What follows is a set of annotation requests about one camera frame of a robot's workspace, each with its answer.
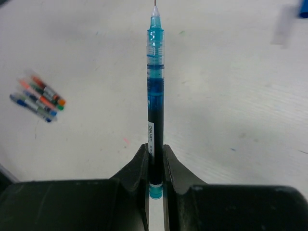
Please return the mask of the blue pen cap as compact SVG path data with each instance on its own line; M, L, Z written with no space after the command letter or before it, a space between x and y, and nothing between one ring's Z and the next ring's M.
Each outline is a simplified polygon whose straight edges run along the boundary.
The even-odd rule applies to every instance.
M301 0L298 17L308 18L308 0Z

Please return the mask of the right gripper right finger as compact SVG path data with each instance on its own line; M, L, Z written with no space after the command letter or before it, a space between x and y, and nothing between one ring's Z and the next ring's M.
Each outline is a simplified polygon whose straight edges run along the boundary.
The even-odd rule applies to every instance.
M164 146L167 231L305 231L308 202L283 185L208 184Z

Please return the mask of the red capped pen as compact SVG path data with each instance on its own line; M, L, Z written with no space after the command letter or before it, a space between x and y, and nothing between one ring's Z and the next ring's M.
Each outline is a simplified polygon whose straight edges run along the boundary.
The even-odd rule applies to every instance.
M50 86L48 86L41 78L39 78L36 75L31 75L30 76L31 83L36 84L40 88L42 88L44 91L46 91L53 99L58 100L58 103L60 105L65 105L66 101L55 91L53 90Z

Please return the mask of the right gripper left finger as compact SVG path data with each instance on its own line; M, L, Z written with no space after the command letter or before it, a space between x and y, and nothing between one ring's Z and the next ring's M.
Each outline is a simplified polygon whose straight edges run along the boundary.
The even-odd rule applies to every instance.
M147 145L109 179L29 181L0 196L3 231L146 231Z

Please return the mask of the light blue capped pen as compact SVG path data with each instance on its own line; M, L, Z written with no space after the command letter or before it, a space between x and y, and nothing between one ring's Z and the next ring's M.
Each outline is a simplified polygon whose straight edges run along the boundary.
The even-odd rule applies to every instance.
M150 197L163 194L165 32L156 1L147 30L147 107Z

